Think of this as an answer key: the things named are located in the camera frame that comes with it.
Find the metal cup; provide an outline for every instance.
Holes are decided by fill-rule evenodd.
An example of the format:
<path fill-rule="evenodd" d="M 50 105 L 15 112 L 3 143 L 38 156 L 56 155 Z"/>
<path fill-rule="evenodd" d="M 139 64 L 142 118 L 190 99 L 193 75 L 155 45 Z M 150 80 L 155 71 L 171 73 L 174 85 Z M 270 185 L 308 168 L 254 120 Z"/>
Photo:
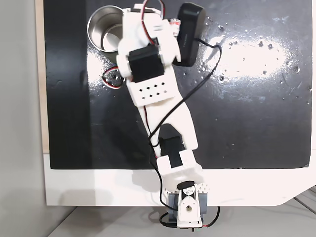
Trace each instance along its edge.
<path fill-rule="evenodd" d="M 123 11 L 117 6 L 104 6 L 90 17 L 87 32 L 94 47 L 116 63 L 119 41 L 123 37 Z"/>

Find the wooden edge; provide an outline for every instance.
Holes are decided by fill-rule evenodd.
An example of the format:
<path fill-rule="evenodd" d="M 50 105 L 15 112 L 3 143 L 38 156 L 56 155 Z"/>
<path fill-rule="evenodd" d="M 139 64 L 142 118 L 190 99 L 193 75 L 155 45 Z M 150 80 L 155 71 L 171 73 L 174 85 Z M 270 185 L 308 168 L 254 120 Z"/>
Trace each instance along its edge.
<path fill-rule="evenodd" d="M 43 153 L 49 153 L 47 94 L 46 94 L 46 57 L 44 35 L 44 1 L 35 0 L 36 40 L 39 73 L 39 104 Z"/>

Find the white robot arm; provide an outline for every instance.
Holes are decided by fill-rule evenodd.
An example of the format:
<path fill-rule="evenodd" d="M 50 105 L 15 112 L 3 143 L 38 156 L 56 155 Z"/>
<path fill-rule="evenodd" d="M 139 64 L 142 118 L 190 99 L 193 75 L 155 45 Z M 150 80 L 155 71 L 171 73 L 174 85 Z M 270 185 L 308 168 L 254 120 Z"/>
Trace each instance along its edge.
<path fill-rule="evenodd" d="M 172 67 L 175 59 L 181 61 L 178 41 L 169 21 L 160 17 L 160 11 L 142 4 L 123 10 L 123 38 L 117 56 L 119 72 L 126 78 L 134 105 L 151 136 L 163 185 L 178 193 L 177 227 L 200 228 L 197 185 L 203 182 L 203 169 L 192 151 L 198 142 L 185 103 L 163 122 L 172 125 L 181 137 L 165 141 L 158 138 L 159 123 L 182 100 Z"/>

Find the wire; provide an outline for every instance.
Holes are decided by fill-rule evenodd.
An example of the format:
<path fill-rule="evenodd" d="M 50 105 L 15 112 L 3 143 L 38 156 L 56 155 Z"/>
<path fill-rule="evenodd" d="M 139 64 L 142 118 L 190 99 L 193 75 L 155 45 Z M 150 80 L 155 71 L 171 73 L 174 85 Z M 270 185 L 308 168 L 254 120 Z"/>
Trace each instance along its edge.
<path fill-rule="evenodd" d="M 220 207 L 218 206 L 217 207 L 217 214 L 216 214 L 214 220 L 211 223 L 209 223 L 208 225 L 203 225 L 203 227 L 207 227 L 208 228 L 208 227 L 211 227 L 212 225 L 214 225 L 215 222 L 217 221 L 218 217 L 219 217 L 219 213 L 220 213 Z"/>
<path fill-rule="evenodd" d="M 222 58 L 222 47 L 219 46 L 218 44 L 216 45 L 210 45 L 208 43 L 206 43 L 205 41 L 201 40 L 201 39 L 197 39 L 199 42 L 205 44 L 208 47 L 211 48 L 218 48 L 220 51 L 220 55 L 219 55 L 219 59 L 215 65 L 215 67 L 213 68 L 213 70 L 195 87 L 193 88 L 178 104 L 176 104 L 164 117 L 163 119 L 160 121 L 160 123 L 157 125 L 157 127 L 153 130 L 153 132 L 150 133 L 148 140 L 150 145 L 151 144 L 151 138 L 153 137 L 153 135 L 158 131 L 158 129 L 162 126 L 162 124 L 166 121 L 166 119 L 180 106 L 182 105 L 187 99 L 189 99 L 195 92 L 197 92 L 197 90 L 199 90 L 210 78 L 211 76 L 214 74 L 215 70 L 217 69 L 217 66 L 219 64 L 219 62 L 221 61 Z"/>
<path fill-rule="evenodd" d="M 148 123 L 148 115 L 147 115 L 147 110 L 146 110 L 146 106 L 144 105 L 144 111 L 145 111 L 145 118 L 146 118 L 146 124 L 147 124 L 147 128 L 148 128 L 148 131 L 149 131 L 149 133 L 151 133 L 150 132 L 150 128 L 149 128 L 149 123 Z M 153 145 L 153 144 L 149 144 L 152 148 L 154 148 L 154 147 L 157 147 L 157 146 L 159 146 L 159 144 L 160 144 L 160 141 L 158 141 L 158 143 L 156 144 L 156 145 Z"/>
<path fill-rule="evenodd" d="M 165 214 L 163 214 L 162 216 L 160 216 L 159 218 L 159 222 L 163 225 L 163 226 L 166 226 L 166 227 L 169 227 L 169 228 L 177 228 L 177 223 L 171 223 L 171 222 L 164 222 L 162 221 L 163 217 L 165 217 L 166 215 L 168 215 L 169 213 L 166 212 Z"/>
<path fill-rule="evenodd" d="M 116 86 L 116 85 L 112 85 L 112 84 L 111 84 L 110 82 L 108 82 L 108 80 L 105 78 L 106 74 L 108 74 L 108 73 L 110 73 L 110 72 L 112 72 L 112 71 L 118 71 L 118 70 L 119 70 L 118 66 L 114 66 L 114 67 L 111 67 L 111 68 L 107 69 L 107 70 L 103 73 L 103 75 L 102 75 L 102 81 L 103 81 L 103 83 L 104 83 L 107 87 L 109 87 L 109 88 L 111 88 L 111 89 L 120 89 L 120 88 L 122 87 L 122 84 L 123 84 L 123 82 L 125 81 L 125 79 L 123 80 L 123 82 L 122 82 L 121 85 Z"/>
<path fill-rule="evenodd" d="M 147 125 L 147 128 L 148 128 L 149 132 L 150 132 L 150 128 L 149 128 L 149 124 L 148 124 L 148 117 L 147 117 L 146 106 L 144 106 L 144 111 L 145 111 L 146 125 Z M 159 170 L 157 169 L 157 167 L 156 167 L 156 166 L 154 165 L 154 163 L 152 163 L 152 161 L 150 160 L 150 156 L 151 156 L 151 154 L 152 154 L 152 151 L 154 151 L 154 147 L 153 147 L 152 145 L 150 145 L 150 146 L 151 146 L 151 150 L 150 150 L 150 155 L 149 155 L 149 164 L 152 165 L 152 167 L 155 169 L 155 171 L 156 171 L 156 173 L 157 173 L 157 175 L 158 175 L 158 177 L 159 177 L 159 181 L 160 181 L 160 195 L 159 195 L 159 199 L 160 199 L 160 202 L 161 202 L 162 205 L 164 205 L 165 207 L 168 207 L 169 209 L 174 210 L 174 211 L 178 211 L 178 209 L 173 208 L 173 207 L 167 205 L 166 203 L 164 203 L 164 202 L 162 201 L 162 177 L 161 177 L 160 172 L 159 172 Z"/>
<path fill-rule="evenodd" d="M 316 215 L 316 211 L 314 211 L 313 209 L 311 209 L 309 206 L 307 206 L 305 203 L 303 203 L 301 200 L 299 200 L 297 197 L 293 198 L 294 200 L 296 200 L 299 204 L 301 204 L 302 206 L 304 206 L 306 209 L 308 209 L 310 212 L 312 212 L 313 214 Z"/>
<path fill-rule="evenodd" d="M 148 31 L 147 31 L 147 28 L 145 26 L 145 22 L 144 22 L 144 16 L 145 16 L 145 8 L 146 8 L 146 5 L 147 5 L 147 2 L 148 0 L 144 0 L 143 2 L 143 8 L 141 10 L 141 19 L 142 19 L 142 25 L 143 25 L 143 28 L 144 28 L 144 32 L 149 40 L 149 43 L 150 44 L 155 44 L 155 42 L 153 41 L 153 39 L 150 37 Z M 164 15 L 165 15 L 165 5 L 164 5 L 164 2 L 162 0 L 159 0 L 160 2 L 160 5 L 161 5 L 161 18 L 163 19 L 164 18 Z"/>

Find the white plastic bracket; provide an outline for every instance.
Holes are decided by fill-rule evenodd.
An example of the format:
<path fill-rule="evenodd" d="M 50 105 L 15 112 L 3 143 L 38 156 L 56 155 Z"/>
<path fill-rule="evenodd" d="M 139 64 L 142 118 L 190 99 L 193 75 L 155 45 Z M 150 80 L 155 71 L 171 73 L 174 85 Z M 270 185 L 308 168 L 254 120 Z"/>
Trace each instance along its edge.
<path fill-rule="evenodd" d="M 202 225 L 196 185 L 179 190 L 177 226 L 180 228 L 200 228 Z"/>

